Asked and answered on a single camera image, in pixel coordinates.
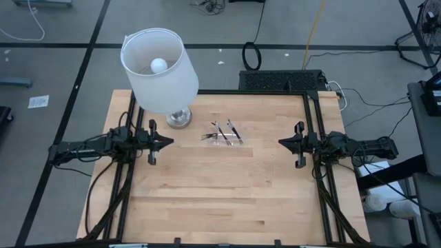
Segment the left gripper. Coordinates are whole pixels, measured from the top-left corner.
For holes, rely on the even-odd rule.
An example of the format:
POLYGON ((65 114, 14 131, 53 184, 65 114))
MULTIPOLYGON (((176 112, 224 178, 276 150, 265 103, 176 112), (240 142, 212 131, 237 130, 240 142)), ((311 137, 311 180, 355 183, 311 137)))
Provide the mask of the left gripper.
POLYGON ((171 145, 174 142, 174 139, 162 136, 156 132, 156 121, 154 119, 149 120, 149 129, 150 130, 145 130, 143 127, 137 129, 135 135, 137 141, 136 147, 141 150, 148 149, 149 154, 147 161, 150 165, 155 165, 156 151, 160 151, 164 147, 171 145))

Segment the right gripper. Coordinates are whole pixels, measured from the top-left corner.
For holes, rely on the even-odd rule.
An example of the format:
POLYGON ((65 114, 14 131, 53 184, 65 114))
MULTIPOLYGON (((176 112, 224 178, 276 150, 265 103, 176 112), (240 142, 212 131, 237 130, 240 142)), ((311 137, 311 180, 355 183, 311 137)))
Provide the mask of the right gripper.
POLYGON ((318 148, 318 136, 317 133, 312 132, 306 136, 303 135, 305 130, 305 123, 299 121, 295 125, 295 135, 289 138, 279 139, 278 142, 285 148, 287 148, 292 154, 297 153, 298 160, 296 161, 296 169, 301 169, 306 165, 306 158, 304 153, 313 154, 314 150, 318 148))

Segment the white shade table lamp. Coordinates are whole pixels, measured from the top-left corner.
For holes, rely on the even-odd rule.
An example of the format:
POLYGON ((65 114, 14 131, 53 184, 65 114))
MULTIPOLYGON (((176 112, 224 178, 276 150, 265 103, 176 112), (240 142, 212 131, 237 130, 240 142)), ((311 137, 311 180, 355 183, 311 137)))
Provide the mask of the white shade table lamp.
POLYGON ((149 28, 129 34, 124 38, 120 60, 140 107, 164 115, 174 129, 191 123, 189 107, 198 93, 199 80, 177 33, 149 28), (150 63, 155 58, 165 59, 168 69, 153 74, 150 63))

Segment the clear acrylic organizer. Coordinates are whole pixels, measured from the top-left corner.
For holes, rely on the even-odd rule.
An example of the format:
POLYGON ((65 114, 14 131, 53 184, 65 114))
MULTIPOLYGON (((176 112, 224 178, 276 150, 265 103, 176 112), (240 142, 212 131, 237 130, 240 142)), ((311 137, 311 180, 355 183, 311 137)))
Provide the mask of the clear acrylic organizer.
MULTIPOLYGON (((224 138, 221 136, 221 133, 217 129, 213 129, 212 131, 209 131, 208 133, 217 133, 218 134, 217 139, 211 138, 211 139, 204 140, 209 145, 228 146, 226 144, 224 138)), ((232 130, 227 130, 226 132, 223 132, 223 133, 224 133, 224 135, 226 135, 227 139, 230 141, 230 143, 231 143, 230 146, 239 146, 239 145, 245 144, 244 140, 242 138, 240 138, 239 136, 237 136, 232 130)))

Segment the white light bulb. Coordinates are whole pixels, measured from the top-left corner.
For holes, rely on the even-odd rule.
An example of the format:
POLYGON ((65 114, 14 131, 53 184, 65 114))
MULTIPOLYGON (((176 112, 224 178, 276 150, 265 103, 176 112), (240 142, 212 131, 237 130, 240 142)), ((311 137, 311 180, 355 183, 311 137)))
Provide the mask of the white light bulb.
POLYGON ((165 59, 155 58, 151 61, 150 68, 153 74, 160 74, 168 69, 168 64, 165 59))

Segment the white box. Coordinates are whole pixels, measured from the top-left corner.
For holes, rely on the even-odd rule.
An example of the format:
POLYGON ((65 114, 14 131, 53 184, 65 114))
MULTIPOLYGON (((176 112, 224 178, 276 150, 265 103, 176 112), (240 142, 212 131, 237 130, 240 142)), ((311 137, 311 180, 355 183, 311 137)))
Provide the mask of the white box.
POLYGON ((362 165, 357 170, 360 176, 367 176, 370 173, 379 172, 380 170, 387 169, 389 167, 390 164, 388 161, 380 161, 362 165))

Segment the black desk crossbar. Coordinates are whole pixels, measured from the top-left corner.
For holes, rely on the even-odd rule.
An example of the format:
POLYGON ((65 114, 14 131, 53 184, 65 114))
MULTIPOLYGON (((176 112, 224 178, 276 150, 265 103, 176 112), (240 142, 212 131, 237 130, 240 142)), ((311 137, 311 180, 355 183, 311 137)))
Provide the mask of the black desk crossbar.
POLYGON ((372 164, 363 165, 362 168, 368 174, 357 179, 358 189, 360 191, 406 179, 418 172, 427 172, 426 161, 422 154, 376 172, 371 170, 372 164))

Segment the white paper roll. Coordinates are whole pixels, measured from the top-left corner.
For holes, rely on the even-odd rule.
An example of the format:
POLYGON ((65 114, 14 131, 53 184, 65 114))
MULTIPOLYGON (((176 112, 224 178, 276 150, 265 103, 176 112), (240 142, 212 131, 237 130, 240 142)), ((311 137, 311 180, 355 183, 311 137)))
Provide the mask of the white paper roll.
POLYGON ((383 211, 387 208, 387 202, 380 194, 368 194, 362 199, 362 207, 367 213, 383 211))
POLYGON ((410 200, 399 200, 390 203, 389 211, 396 218, 414 218, 420 216, 420 208, 410 200))

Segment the white paper sheet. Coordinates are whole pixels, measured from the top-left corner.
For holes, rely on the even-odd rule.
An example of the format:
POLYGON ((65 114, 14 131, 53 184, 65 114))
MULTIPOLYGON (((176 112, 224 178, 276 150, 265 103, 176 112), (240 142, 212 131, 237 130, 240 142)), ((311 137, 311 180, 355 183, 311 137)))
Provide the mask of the white paper sheet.
POLYGON ((30 97, 28 103, 28 109, 47 107, 49 103, 49 99, 50 99, 49 95, 30 97))

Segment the grey desk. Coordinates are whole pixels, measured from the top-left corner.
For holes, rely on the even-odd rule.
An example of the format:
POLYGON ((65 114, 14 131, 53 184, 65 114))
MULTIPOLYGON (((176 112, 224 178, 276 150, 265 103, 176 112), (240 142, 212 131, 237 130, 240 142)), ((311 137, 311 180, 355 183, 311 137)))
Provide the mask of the grey desk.
POLYGON ((428 248, 441 248, 441 236, 429 217, 429 211, 441 214, 441 116, 428 114, 419 83, 409 83, 407 89, 427 169, 413 175, 424 235, 428 248))

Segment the black desk device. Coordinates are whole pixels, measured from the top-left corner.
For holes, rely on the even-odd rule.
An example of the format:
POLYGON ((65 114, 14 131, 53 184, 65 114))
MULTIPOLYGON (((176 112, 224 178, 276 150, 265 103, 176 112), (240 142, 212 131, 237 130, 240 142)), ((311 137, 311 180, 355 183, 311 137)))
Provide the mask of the black desk device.
POLYGON ((441 116, 441 72, 422 82, 422 102, 429 116, 441 116))

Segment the grey table foot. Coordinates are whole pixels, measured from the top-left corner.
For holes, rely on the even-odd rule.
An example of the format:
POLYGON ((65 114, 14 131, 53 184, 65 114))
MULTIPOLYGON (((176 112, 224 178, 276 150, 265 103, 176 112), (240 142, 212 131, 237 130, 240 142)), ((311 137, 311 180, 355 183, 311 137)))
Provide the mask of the grey table foot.
POLYGON ((20 78, 20 77, 1 77, 0 76, 0 85, 13 85, 20 87, 32 87, 33 82, 29 78, 20 78))

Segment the grey cart base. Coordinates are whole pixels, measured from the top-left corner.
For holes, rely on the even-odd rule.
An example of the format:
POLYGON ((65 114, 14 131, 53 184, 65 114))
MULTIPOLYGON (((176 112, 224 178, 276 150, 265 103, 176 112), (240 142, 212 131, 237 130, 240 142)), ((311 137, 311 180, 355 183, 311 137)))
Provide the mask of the grey cart base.
POLYGON ((12 0, 16 6, 21 6, 22 4, 32 5, 51 5, 51 6, 66 6, 67 8, 73 7, 72 0, 12 0))

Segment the black floor fan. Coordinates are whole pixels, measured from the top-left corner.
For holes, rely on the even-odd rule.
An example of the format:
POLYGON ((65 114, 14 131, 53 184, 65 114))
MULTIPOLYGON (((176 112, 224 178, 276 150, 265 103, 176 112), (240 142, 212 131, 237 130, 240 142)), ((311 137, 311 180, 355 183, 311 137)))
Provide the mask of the black floor fan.
POLYGON ((411 27, 411 31, 398 37, 395 46, 399 56, 406 62, 414 64, 424 70, 434 68, 441 61, 441 0, 423 0, 418 6, 417 19, 411 27), (437 55, 433 65, 424 65, 408 59, 401 47, 401 43, 415 37, 421 50, 437 55))

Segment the black aluminium table frame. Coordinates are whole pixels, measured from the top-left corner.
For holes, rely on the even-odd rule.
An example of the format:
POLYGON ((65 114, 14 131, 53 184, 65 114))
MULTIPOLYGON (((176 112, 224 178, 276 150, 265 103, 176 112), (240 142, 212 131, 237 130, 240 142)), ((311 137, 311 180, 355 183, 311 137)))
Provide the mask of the black aluminium table frame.
POLYGON ((326 245, 349 236, 319 198, 311 175, 278 142, 304 121, 316 125, 314 108, 301 96, 254 92, 202 91, 191 106, 193 119, 174 130, 165 118, 130 104, 130 92, 115 90, 105 127, 133 124, 174 139, 150 165, 136 155, 129 196, 112 216, 107 236, 123 242, 184 244, 326 245), (219 126, 232 130, 244 145, 214 146, 201 140, 219 126))

